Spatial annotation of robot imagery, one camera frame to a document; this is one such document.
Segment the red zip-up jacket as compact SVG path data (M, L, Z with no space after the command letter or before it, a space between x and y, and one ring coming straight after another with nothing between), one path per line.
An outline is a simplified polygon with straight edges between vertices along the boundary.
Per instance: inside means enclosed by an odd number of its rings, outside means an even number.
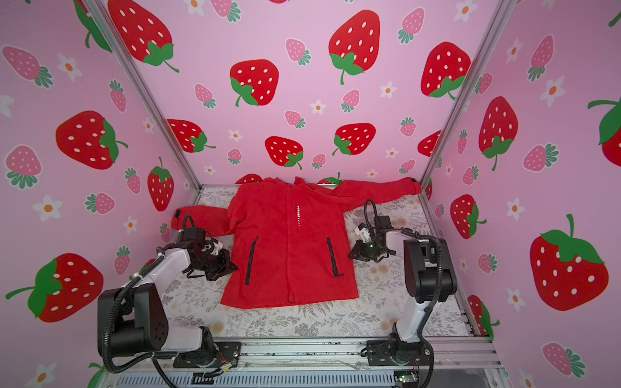
M231 275L221 303L243 310L356 299L344 214L365 204L422 192L411 178L389 183L345 180L335 189L296 178L243 184L227 208L176 210L171 228L190 216L214 237L233 235Z

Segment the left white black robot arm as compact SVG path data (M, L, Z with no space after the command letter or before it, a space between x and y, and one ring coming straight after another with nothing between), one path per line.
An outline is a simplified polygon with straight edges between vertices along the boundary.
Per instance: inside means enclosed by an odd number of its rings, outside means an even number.
M191 216L182 223L176 242L157 250L156 259L118 289L100 294L97 302L97 346L104 369L122 373L152 361L163 382L172 387L161 360L207 368L205 379L236 367L241 345L220 347L207 327L178 327L170 323L161 294L180 275L216 281L238 271L231 254Z

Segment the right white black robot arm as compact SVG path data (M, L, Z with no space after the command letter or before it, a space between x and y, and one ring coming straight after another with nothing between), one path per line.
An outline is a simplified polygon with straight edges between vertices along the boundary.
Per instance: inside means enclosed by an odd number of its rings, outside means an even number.
M384 340L370 340L361 351L371 366L401 366L397 387L427 387L435 357L424 329L434 307L456 293L458 284L446 241L409 228L396 229L388 216L378 214L373 200L363 205L364 223L356 229L357 242L349 258L379 263L400 255L409 295L404 312Z

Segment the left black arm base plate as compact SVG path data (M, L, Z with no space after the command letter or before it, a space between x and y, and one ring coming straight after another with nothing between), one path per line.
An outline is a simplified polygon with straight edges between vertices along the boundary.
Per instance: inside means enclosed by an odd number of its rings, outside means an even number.
M241 348L241 342L215 342L202 346L196 351L182 353L174 360L173 367L175 369L234 368L238 364Z

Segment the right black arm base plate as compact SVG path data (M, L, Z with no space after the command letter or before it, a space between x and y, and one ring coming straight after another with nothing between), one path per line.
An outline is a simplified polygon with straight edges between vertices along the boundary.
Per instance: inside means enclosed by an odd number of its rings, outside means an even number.
M433 351L422 342L370 340L360 355L371 366L429 366Z

